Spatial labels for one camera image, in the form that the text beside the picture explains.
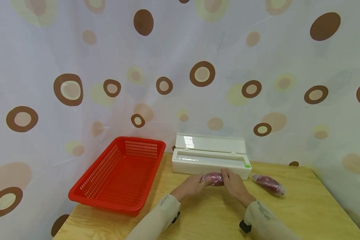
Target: red meat in plastic wrap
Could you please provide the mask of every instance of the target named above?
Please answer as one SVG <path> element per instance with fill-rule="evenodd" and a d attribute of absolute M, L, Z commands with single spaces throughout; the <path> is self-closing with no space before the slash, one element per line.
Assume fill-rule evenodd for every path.
<path fill-rule="evenodd" d="M 265 175 L 252 175 L 252 180 L 276 196 L 285 196 L 285 188 L 276 180 Z"/>
<path fill-rule="evenodd" d="M 212 179 L 212 183 L 210 184 L 211 186 L 215 186 L 215 187 L 224 186 L 223 176 L 221 175 L 220 172 L 207 173 L 202 177 L 200 182 L 203 182 L 206 178 Z"/>

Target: white fabric backdrop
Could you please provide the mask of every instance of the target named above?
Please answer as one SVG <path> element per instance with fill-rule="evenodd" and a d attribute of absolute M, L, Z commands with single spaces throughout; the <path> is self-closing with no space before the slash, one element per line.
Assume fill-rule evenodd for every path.
<path fill-rule="evenodd" d="M 117 136 L 176 132 L 312 166 L 360 227 L 359 87 L 360 1 L 0 0 L 0 239 L 51 239 Z"/>

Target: wooden table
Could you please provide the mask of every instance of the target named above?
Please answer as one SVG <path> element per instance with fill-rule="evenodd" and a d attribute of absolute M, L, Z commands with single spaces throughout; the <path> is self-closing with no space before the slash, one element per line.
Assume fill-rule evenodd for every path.
<path fill-rule="evenodd" d="M 172 172 L 172 154 L 164 154 L 147 202 L 136 218 L 94 209 L 81 204 L 73 210 L 54 240 L 122 240 L 155 204 L 188 175 Z M 360 230 L 313 172 L 305 167 L 252 162 L 253 173 L 279 181 L 286 198 L 273 197 L 251 180 L 245 185 L 293 232 L 306 240 L 360 240 Z M 245 209 L 224 187 L 205 192 L 181 205 L 181 217 L 159 239 L 258 239 L 239 228 Z"/>

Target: red plastic basket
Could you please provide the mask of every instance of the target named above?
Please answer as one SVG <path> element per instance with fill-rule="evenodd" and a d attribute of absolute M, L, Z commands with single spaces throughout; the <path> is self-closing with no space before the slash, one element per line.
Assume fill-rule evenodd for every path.
<path fill-rule="evenodd" d="M 136 216 L 147 200 L 165 143 L 116 138 L 68 193 L 71 201 Z"/>

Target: white sleeve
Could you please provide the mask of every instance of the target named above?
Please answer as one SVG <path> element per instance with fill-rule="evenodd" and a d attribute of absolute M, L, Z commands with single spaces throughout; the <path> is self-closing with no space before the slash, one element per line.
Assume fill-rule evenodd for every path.
<path fill-rule="evenodd" d="M 244 223 L 252 226 L 252 230 L 264 240 L 300 240 L 284 223 L 261 202 L 252 202 L 244 217 Z"/>
<path fill-rule="evenodd" d="M 157 240 L 178 216 L 180 203 L 172 195 L 167 195 L 150 211 L 125 240 Z"/>

